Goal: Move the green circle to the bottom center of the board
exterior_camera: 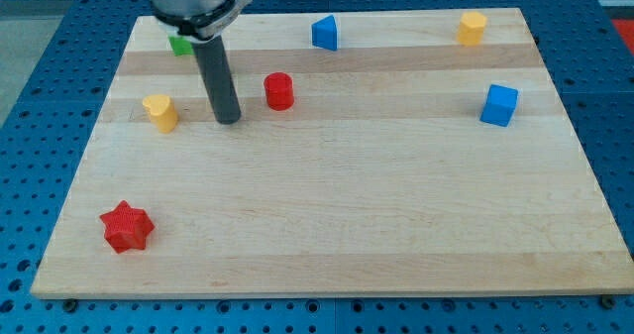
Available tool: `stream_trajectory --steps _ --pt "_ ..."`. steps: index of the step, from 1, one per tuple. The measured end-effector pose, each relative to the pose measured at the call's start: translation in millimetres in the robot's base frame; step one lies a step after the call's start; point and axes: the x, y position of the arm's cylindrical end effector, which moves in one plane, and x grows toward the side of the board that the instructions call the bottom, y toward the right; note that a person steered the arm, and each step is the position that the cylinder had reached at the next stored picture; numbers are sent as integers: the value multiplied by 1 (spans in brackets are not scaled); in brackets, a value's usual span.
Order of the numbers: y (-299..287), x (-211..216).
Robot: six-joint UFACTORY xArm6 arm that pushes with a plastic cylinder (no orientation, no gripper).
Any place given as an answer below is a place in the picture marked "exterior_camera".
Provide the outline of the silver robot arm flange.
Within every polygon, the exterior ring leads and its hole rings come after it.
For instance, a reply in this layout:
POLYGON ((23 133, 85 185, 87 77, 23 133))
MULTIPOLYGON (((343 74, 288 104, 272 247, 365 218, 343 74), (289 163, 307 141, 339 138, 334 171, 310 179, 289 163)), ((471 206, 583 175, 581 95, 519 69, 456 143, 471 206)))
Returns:
POLYGON ((170 37, 204 44, 228 28, 253 0, 150 0, 159 25, 170 37))

